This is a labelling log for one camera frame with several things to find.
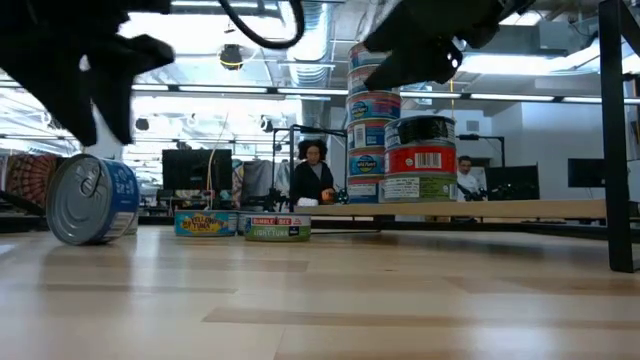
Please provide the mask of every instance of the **ceiling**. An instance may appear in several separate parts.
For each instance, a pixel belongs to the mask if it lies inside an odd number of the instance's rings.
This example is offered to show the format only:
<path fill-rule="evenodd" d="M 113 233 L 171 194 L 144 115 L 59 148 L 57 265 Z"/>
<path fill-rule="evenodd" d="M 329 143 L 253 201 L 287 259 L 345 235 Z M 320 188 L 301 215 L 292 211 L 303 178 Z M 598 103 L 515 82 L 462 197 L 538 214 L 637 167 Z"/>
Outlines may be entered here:
<path fill-rule="evenodd" d="M 143 74 L 138 83 L 147 84 L 206 84 L 233 86 L 296 86 L 300 81 L 300 70 L 327 69 L 326 79 L 318 86 L 336 89 L 347 87 L 348 51 L 373 29 L 397 1 L 394 0 L 327 0 L 322 10 L 328 15 L 324 31 L 328 38 L 326 54 L 314 59 L 323 42 L 311 35 L 290 51 L 272 51 L 256 47 L 251 41 L 233 31 L 234 27 L 219 8 L 209 6 L 216 2 L 176 1 L 175 13 L 169 16 L 152 14 L 132 14 L 132 20 L 121 28 L 125 36 L 148 33 L 171 44 L 177 53 L 174 64 Z M 255 8 L 247 7 L 253 1 L 233 2 L 249 26 L 267 38 L 291 37 L 292 26 L 283 26 L 280 18 L 271 17 L 280 12 L 275 2 L 266 1 L 267 16 L 250 16 Z M 506 25 L 531 26 L 542 17 L 557 22 L 581 21 L 591 17 L 597 9 L 597 0 L 552 1 L 540 0 L 532 12 L 524 16 L 514 16 L 505 20 Z M 240 44 L 245 62 L 239 71 L 228 71 L 219 62 L 220 50 L 225 44 Z M 0 80 L 7 80 L 0 73 Z M 428 84 L 434 91 L 521 93 L 521 94 L 566 94 L 598 95 L 599 75 L 597 69 L 580 72 L 571 76 L 497 75 L 460 71 L 451 84 Z M 342 107 L 344 98 L 325 99 L 325 107 Z M 127 149 L 131 159 L 153 159 L 159 156 L 159 149 L 175 147 L 172 139 L 187 137 L 207 139 L 195 141 L 195 146 L 211 148 L 217 139 L 244 139 L 253 143 L 247 154 L 264 155 L 270 152 L 270 134 L 260 129 L 260 123 L 272 120 L 274 126 L 286 127 L 300 122 L 303 109 L 301 100 L 295 98 L 251 99 L 227 96 L 224 98 L 186 98 L 175 95 L 166 97 L 137 96 L 133 101 L 136 119 L 147 119 L 150 128 L 138 131 L 138 138 L 148 140 Z M 501 111 L 508 103 L 491 101 L 456 101 L 456 109 L 484 111 L 486 116 Z M 450 100 L 433 100 L 430 105 L 405 100 L 408 109 L 450 108 Z M 28 136 L 68 136 L 63 129 L 56 128 L 55 122 L 44 113 L 42 106 L 29 94 L 20 90 L 0 89 L 0 134 Z M 8 140 L 0 142 L 2 147 L 18 147 Z M 69 140 L 39 140 L 30 142 L 29 147 L 49 151 L 58 147 L 58 152 L 74 151 L 77 144 Z"/>

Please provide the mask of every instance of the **wooden floor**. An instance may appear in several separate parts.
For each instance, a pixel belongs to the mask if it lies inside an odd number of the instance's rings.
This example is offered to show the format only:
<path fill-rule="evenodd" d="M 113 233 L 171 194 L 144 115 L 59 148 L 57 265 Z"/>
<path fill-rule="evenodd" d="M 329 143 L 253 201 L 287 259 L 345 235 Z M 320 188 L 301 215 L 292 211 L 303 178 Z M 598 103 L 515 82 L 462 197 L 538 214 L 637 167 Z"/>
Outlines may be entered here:
<path fill-rule="evenodd" d="M 606 244 L 506 233 L 0 237 L 0 359 L 640 359 Z"/>

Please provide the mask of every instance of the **ceiling duct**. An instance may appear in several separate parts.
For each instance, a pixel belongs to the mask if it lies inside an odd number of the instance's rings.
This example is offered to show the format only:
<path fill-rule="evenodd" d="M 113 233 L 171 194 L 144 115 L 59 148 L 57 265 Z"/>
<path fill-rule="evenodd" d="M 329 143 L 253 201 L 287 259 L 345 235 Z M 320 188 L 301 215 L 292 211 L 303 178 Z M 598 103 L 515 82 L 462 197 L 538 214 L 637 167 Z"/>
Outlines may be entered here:
<path fill-rule="evenodd" d="M 317 2 L 303 2 L 305 35 L 289 50 L 291 60 L 322 62 L 329 54 L 331 28 L 331 5 Z M 317 65 L 291 65 L 291 82 L 296 87 L 324 88 L 329 79 L 329 68 Z M 315 128 L 329 128 L 330 109 L 324 101 L 302 100 L 302 125 Z M 301 139 L 324 138 L 322 134 L 301 134 Z"/>

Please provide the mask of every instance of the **wooden plank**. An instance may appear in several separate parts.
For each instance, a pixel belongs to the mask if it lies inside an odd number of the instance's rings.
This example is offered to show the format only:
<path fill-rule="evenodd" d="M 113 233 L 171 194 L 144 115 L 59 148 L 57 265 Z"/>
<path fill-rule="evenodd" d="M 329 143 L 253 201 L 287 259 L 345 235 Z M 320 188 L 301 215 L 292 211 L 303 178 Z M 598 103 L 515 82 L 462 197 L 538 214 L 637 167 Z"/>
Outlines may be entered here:
<path fill-rule="evenodd" d="M 468 203 L 358 204 L 297 207 L 312 215 L 425 215 L 494 218 L 604 218 L 604 200 L 478 201 Z"/>

